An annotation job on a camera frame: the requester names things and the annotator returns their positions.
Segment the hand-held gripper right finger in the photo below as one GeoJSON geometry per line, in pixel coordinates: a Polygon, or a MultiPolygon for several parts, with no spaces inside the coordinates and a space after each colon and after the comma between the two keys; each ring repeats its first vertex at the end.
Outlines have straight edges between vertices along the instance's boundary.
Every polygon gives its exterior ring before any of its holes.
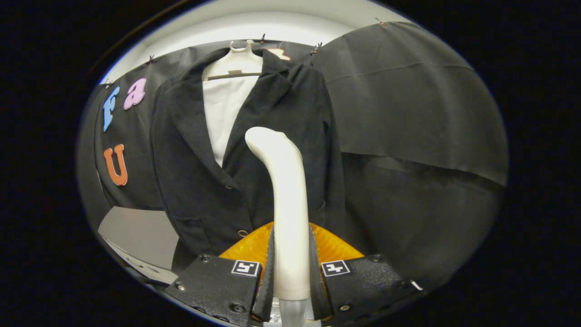
{"type": "Polygon", "coordinates": [[[363,327],[419,300],[420,287],[382,254],[363,255],[325,228],[310,228],[310,300],[322,326],[363,327]]]}

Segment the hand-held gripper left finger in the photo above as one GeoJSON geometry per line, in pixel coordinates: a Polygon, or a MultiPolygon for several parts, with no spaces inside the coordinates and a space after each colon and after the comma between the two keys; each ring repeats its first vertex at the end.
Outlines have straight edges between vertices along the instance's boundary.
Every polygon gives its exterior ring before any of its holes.
{"type": "Polygon", "coordinates": [[[261,327],[270,321],[274,297],[273,238],[268,223],[221,255],[199,255],[164,293],[202,318],[261,327]]]}

